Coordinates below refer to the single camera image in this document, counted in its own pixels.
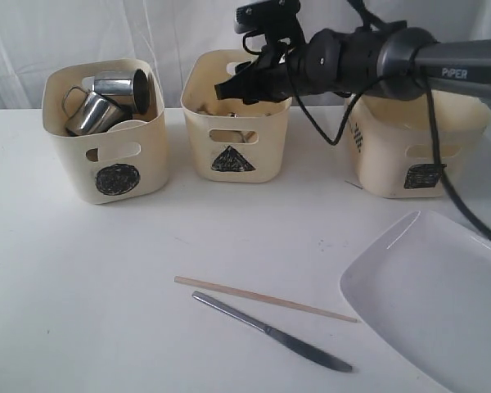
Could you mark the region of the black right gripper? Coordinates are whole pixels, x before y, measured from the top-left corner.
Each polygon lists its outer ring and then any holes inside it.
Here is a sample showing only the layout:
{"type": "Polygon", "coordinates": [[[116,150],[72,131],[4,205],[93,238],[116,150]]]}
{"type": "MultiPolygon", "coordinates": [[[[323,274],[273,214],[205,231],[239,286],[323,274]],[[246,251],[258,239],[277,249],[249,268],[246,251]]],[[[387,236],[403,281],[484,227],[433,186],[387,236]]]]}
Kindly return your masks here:
{"type": "Polygon", "coordinates": [[[246,105],[257,102],[282,102],[299,94],[311,93],[306,73],[306,44],[289,50],[286,45],[264,47],[252,61],[234,67],[234,75],[215,84],[219,100],[239,99],[246,105]]]}

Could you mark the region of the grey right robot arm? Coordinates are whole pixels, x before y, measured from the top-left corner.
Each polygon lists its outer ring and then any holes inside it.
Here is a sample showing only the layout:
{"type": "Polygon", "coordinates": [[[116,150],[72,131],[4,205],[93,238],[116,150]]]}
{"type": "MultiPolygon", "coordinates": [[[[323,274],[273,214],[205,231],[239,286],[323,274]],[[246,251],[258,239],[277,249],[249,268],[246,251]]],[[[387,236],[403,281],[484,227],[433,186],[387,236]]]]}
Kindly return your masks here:
{"type": "Polygon", "coordinates": [[[491,100],[491,39],[440,43],[421,28],[351,34],[323,29],[290,50],[265,48],[214,89],[219,100],[245,103],[323,93],[411,101],[425,86],[491,100]]]}

